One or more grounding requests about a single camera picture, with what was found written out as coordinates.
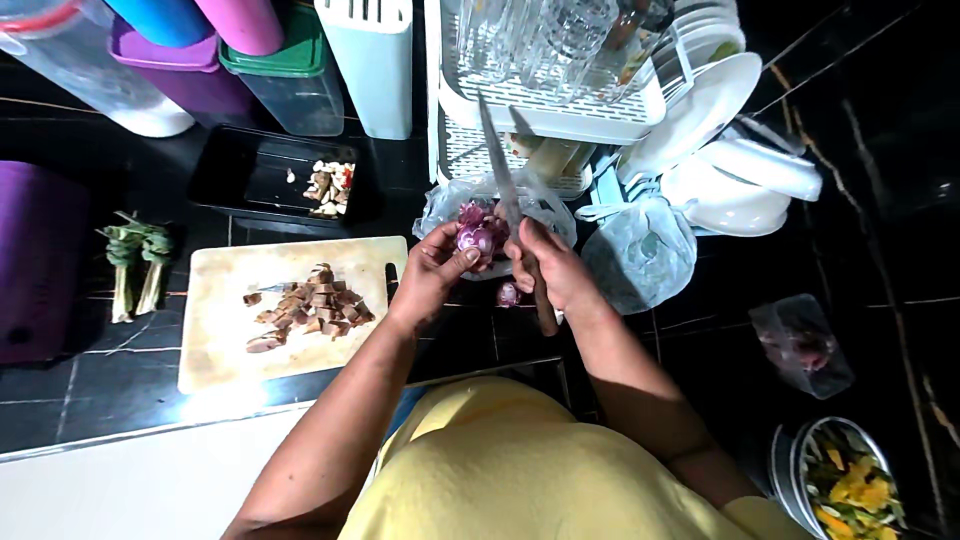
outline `wooden knife handle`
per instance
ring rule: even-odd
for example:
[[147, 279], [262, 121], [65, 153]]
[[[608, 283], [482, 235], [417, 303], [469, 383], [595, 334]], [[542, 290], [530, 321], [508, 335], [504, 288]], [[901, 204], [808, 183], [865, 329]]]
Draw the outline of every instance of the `wooden knife handle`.
[[537, 302], [537, 319], [540, 321], [540, 331], [543, 335], [549, 337], [556, 335], [560, 331], [557, 325], [557, 314], [554, 313], [553, 305], [546, 297], [546, 283], [543, 281], [543, 274], [540, 273], [540, 262], [530, 252], [523, 252], [523, 269], [534, 277], [534, 300]]

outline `green lid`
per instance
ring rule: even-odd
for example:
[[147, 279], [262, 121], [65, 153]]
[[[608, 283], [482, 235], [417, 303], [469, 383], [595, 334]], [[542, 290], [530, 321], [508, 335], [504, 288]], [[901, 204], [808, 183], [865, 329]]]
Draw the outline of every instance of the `green lid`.
[[324, 72], [327, 53], [317, 11], [295, 4], [286, 13], [278, 14], [286, 38], [280, 50], [272, 55], [245, 55], [220, 41], [220, 63], [230, 73], [307, 78]]

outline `forearm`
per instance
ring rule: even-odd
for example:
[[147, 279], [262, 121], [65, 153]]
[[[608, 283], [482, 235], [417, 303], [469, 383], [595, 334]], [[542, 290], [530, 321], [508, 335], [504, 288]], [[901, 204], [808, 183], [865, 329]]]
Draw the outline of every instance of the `forearm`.
[[680, 388], [599, 293], [566, 316], [611, 429], [663, 461], [710, 444]]
[[277, 448], [231, 530], [294, 518], [298, 525], [343, 523], [390, 423], [415, 345], [412, 330], [388, 315]]

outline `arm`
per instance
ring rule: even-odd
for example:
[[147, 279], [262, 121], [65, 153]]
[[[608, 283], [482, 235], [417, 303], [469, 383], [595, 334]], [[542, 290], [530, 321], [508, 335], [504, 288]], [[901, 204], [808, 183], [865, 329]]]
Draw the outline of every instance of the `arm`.
[[[657, 457], [685, 485], [715, 506], [759, 495], [713, 441], [680, 388], [650, 357], [603, 299], [586, 267], [563, 241], [524, 219], [520, 241], [540, 262], [550, 302], [562, 309], [590, 376], [608, 426]], [[517, 284], [533, 290], [533, 278], [508, 242]]]
[[410, 373], [418, 326], [479, 258], [451, 256], [455, 234], [445, 224], [411, 250], [387, 316], [276, 449], [225, 539], [339, 534]]

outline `black marble surface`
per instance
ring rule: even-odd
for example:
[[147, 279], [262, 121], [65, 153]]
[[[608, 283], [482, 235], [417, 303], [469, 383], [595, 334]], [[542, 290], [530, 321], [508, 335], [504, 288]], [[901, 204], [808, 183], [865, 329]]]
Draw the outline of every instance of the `black marble surface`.
[[[947, 536], [960, 516], [960, 437], [950, 422], [960, 415], [950, 376], [960, 307], [960, 268], [950, 249], [958, 167], [947, 143], [956, 140], [960, 108], [949, 81], [960, 57], [949, 43], [950, 19], [934, 2], [825, 0], [789, 15], [776, 3], [739, 5], [749, 48], [786, 82], [768, 66], [745, 112], [785, 128], [785, 103], [796, 131], [796, 108], [839, 181], [808, 153], [825, 178], [820, 201], [794, 202], [784, 228], [768, 236], [700, 238], [689, 286], [627, 323], [761, 487], [769, 487], [766, 452], [777, 425], [844, 416], [888, 454], [911, 534]], [[0, 62], [0, 96], [84, 108], [10, 61]], [[356, 146], [372, 167], [375, 210], [348, 235], [414, 240], [410, 226], [429, 187], [423, 115], [418, 110], [414, 136], [403, 142], [371, 141], [347, 121], [337, 140]], [[196, 128], [144, 139], [88, 112], [0, 101], [0, 159], [35, 162], [89, 186], [97, 194], [91, 229], [114, 209], [138, 209], [149, 221], [176, 224], [182, 245], [163, 309], [110, 325], [112, 272], [97, 258], [102, 243], [90, 236], [64, 355], [0, 368], [0, 453], [309, 401], [335, 375], [269, 380], [234, 393], [177, 391], [190, 253], [331, 235], [188, 204], [185, 189], [205, 138]], [[590, 230], [581, 226], [581, 244]], [[569, 330], [540, 337], [530, 308], [492, 307], [495, 287], [458, 285], [420, 341], [410, 382], [506, 370], [581, 420], [602, 422]], [[857, 376], [829, 400], [780, 382], [750, 325], [750, 308], [798, 293], [818, 299]]]

